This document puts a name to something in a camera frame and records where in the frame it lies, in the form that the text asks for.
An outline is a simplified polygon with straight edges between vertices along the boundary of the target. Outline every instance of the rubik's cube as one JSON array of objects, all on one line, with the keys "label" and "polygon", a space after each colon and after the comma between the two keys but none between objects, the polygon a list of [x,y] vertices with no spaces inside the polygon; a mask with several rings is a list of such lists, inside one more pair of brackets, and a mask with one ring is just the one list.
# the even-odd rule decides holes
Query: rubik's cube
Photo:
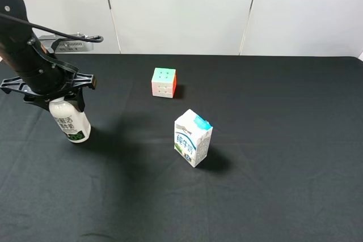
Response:
[{"label": "rubik's cube", "polygon": [[176,87],[176,70],[155,68],[151,80],[153,96],[169,97],[172,99]]}]

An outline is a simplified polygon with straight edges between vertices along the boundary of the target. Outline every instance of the white bottle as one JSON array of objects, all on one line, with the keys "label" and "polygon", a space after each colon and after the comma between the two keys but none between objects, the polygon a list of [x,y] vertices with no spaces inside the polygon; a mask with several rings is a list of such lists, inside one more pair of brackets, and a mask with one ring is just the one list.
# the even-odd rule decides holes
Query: white bottle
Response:
[{"label": "white bottle", "polygon": [[91,124],[86,114],[79,112],[64,97],[54,99],[49,103],[49,111],[57,121],[61,130],[73,143],[82,143],[90,137]]}]

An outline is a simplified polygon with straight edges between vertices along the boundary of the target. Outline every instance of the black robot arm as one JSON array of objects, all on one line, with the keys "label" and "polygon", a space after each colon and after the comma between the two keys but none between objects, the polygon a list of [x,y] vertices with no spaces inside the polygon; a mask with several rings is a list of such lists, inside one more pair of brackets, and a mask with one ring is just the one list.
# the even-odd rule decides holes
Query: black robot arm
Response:
[{"label": "black robot arm", "polygon": [[[42,36],[43,45],[32,28],[56,35],[52,41],[48,36]],[[93,75],[78,73],[76,67],[58,60],[54,53],[60,43],[67,45],[64,43],[71,40],[99,43],[103,38],[66,35],[32,24],[28,21],[23,0],[0,0],[0,56],[18,75],[3,80],[0,89],[7,94],[11,91],[22,93],[26,103],[45,110],[49,110],[51,100],[65,97],[83,112],[82,87],[95,89],[96,79]]]}]

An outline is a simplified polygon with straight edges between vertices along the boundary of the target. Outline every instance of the black table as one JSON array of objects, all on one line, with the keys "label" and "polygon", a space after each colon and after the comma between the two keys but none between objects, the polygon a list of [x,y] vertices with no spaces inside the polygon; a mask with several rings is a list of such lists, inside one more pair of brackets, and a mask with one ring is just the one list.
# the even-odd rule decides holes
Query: black table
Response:
[{"label": "black table", "polygon": [[[363,63],[356,58],[63,55],[91,138],[0,93],[0,241],[362,241]],[[176,98],[152,97],[155,67]],[[4,62],[0,78],[13,77]],[[173,148],[193,109],[214,126],[193,169]]]}]

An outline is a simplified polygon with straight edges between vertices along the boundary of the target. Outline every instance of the white wall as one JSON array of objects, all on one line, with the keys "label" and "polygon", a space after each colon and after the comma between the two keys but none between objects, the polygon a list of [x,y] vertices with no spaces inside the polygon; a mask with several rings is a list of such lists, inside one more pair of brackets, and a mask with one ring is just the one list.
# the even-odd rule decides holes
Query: white wall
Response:
[{"label": "white wall", "polygon": [[254,0],[242,55],[355,56],[362,0]]},{"label": "white wall", "polygon": [[[24,0],[30,22],[65,33],[102,35],[90,53],[119,53],[107,0]],[[45,32],[34,29],[37,35]]]},{"label": "white wall", "polygon": [[111,0],[122,53],[237,55],[251,0]]}]

